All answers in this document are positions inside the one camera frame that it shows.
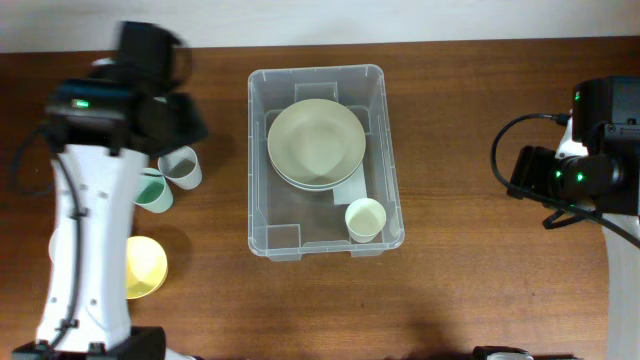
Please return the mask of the cream paper cup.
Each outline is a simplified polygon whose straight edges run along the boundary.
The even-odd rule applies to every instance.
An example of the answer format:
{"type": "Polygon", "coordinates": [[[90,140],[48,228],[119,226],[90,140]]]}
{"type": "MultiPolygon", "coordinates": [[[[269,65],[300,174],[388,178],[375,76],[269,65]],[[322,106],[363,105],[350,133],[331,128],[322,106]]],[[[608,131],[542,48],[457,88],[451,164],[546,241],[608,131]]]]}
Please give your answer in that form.
{"type": "Polygon", "coordinates": [[[345,211],[345,223],[349,236],[358,243],[368,243],[382,231],[386,224],[386,211],[372,198],[352,202],[345,211]]]}

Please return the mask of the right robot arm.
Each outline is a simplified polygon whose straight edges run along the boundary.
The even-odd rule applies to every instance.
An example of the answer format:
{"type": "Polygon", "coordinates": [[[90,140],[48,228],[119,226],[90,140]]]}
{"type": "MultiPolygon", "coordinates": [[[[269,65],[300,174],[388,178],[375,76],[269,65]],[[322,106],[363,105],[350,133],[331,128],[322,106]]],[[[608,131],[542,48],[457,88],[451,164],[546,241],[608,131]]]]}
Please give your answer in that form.
{"type": "Polygon", "coordinates": [[[552,209],[547,230],[589,221],[601,226],[608,257],[610,359],[639,356],[639,79],[608,76],[573,89],[567,114],[543,114],[564,126],[556,149],[527,145],[511,177],[490,166],[509,196],[552,209]]]}

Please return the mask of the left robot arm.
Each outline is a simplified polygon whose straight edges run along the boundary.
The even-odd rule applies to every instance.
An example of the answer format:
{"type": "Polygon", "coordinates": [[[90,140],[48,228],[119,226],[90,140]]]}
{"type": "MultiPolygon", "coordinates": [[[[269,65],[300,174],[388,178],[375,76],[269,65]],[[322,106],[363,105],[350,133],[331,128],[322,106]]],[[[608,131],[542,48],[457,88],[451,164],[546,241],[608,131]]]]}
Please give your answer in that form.
{"type": "Polygon", "coordinates": [[[173,359],[159,326],[132,324],[126,248],[148,162],[206,137],[180,91],[182,40],[125,21],[112,60],[51,94],[37,129],[54,171],[56,215],[48,297],[35,339],[15,359],[173,359]]]}

